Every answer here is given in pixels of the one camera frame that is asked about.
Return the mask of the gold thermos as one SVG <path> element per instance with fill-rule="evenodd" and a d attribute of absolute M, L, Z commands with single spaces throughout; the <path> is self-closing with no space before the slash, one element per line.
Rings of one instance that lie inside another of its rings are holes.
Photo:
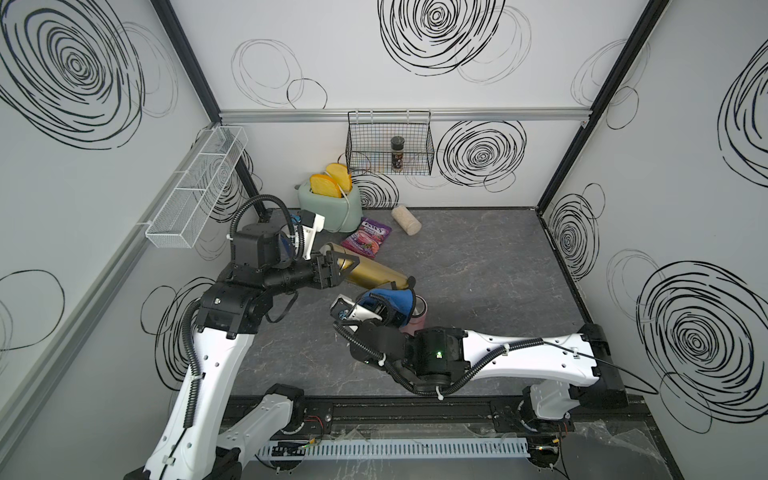
<path fill-rule="evenodd" d="M 326 253 L 328 251 L 357 255 L 335 243 L 327 243 L 320 248 L 321 253 Z M 393 282 L 393 289 L 402 290 L 405 288 L 406 279 L 410 276 L 378 263 L 375 260 L 360 255 L 357 256 L 360 258 L 360 264 L 355 269 L 354 283 L 352 284 L 365 289 L 374 289 L 381 285 Z"/>

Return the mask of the blue and grey cloth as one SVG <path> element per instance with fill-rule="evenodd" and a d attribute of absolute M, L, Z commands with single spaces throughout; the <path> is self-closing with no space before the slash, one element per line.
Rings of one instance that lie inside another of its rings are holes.
<path fill-rule="evenodd" d="M 388 301 L 391 301 L 392 303 L 407 309 L 409 320 L 414 310 L 414 303 L 416 300 L 416 293 L 414 291 L 416 279 L 413 276 L 408 277 L 406 279 L 405 288 L 402 290 L 393 289 L 393 285 L 394 283 L 390 282 L 388 284 L 384 284 L 377 288 L 368 290 L 357 298 L 356 303 L 373 310 L 374 300 L 387 299 Z"/>

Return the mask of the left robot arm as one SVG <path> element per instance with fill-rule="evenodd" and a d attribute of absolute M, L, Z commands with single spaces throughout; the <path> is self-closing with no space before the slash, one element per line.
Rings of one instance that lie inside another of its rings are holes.
<path fill-rule="evenodd" d="M 321 215 L 292 213 L 274 195 L 248 199 L 234 214 L 230 261 L 215 282 L 187 305 L 180 338 L 188 359 L 176 403 L 145 464 L 130 479 L 239 479 L 278 431 L 304 418 L 303 392 L 277 385 L 226 431 L 220 429 L 236 374 L 278 295 L 327 289 L 349 275 L 342 254 L 317 252 Z"/>

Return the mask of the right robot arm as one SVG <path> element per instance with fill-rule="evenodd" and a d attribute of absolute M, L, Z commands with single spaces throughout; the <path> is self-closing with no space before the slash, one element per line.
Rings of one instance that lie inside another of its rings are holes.
<path fill-rule="evenodd" d="M 612 410 L 628 404 L 604 332 L 596 324 L 548 338 L 447 327 L 408 334 L 345 296 L 332 303 L 330 315 L 355 360 L 386 373 L 414 395 L 444 400 L 475 380 L 533 379 L 536 383 L 525 389 L 520 408 L 527 422 L 561 421 L 576 407 Z"/>

